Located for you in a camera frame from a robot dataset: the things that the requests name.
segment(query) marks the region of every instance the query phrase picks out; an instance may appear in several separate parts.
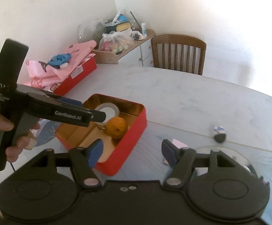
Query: orange fruit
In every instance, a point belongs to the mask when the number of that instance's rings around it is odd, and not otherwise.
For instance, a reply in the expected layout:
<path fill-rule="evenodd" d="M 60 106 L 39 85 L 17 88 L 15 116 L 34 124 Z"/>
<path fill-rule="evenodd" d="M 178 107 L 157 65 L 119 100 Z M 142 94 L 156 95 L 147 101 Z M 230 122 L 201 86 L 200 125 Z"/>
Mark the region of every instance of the orange fruit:
<path fill-rule="evenodd" d="M 121 117 L 114 117 L 107 122 L 106 131 L 113 139 L 121 139 L 127 132 L 127 122 Z"/>

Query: black cable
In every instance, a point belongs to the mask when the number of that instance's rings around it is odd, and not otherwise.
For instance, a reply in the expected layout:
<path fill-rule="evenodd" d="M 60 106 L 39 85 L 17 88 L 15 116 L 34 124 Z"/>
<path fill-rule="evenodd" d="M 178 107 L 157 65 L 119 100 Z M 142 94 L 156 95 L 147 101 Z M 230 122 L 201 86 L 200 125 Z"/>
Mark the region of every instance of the black cable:
<path fill-rule="evenodd" d="M 12 167 L 13 171 L 15 172 L 15 168 L 13 166 L 13 163 L 10 163 L 10 164 L 11 164 L 11 167 Z"/>

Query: wooden chair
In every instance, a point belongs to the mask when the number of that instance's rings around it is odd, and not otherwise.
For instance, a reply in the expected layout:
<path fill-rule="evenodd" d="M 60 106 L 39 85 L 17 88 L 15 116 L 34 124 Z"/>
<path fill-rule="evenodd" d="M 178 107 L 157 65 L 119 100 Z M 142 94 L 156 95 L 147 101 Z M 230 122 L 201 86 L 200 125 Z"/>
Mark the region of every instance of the wooden chair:
<path fill-rule="evenodd" d="M 202 40 L 187 35 L 166 34 L 153 37 L 151 44 L 155 67 L 202 75 L 206 51 L 206 43 Z"/>

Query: human hand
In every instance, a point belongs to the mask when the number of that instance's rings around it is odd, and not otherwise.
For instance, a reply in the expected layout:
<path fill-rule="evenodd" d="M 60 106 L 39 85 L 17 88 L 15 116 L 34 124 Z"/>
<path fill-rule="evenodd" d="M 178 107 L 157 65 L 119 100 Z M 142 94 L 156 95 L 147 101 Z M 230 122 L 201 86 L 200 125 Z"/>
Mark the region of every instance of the human hand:
<path fill-rule="evenodd" d="M 14 128 L 14 124 L 10 122 L 7 118 L 0 114 L 0 130 L 1 131 L 10 131 Z M 33 129 L 40 129 L 38 123 L 33 126 Z M 28 136 L 21 136 L 17 142 L 16 146 L 10 146 L 6 148 L 6 156 L 8 162 L 15 162 L 18 159 L 18 156 L 21 154 L 24 148 L 31 149 L 29 146 L 34 147 L 36 145 L 36 139 L 31 132 Z"/>

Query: cabinet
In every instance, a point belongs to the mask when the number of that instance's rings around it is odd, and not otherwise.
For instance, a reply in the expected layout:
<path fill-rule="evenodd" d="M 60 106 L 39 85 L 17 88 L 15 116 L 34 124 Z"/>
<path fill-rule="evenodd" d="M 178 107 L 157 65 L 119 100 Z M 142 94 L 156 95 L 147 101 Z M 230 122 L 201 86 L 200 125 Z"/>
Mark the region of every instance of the cabinet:
<path fill-rule="evenodd" d="M 116 55 L 112 52 L 93 50 L 93 53 L 96 54 L 96 63 L 153 67 L 153 63 L 151 63 L 151 61 L 153 60 L 151 39 L 154 36 L 155 32 L 148 29 L 147 37 L 145 38 L 145 40 L 134 41 L 134 45 L 131 48 L 123 51 L 119 55 Z"/>

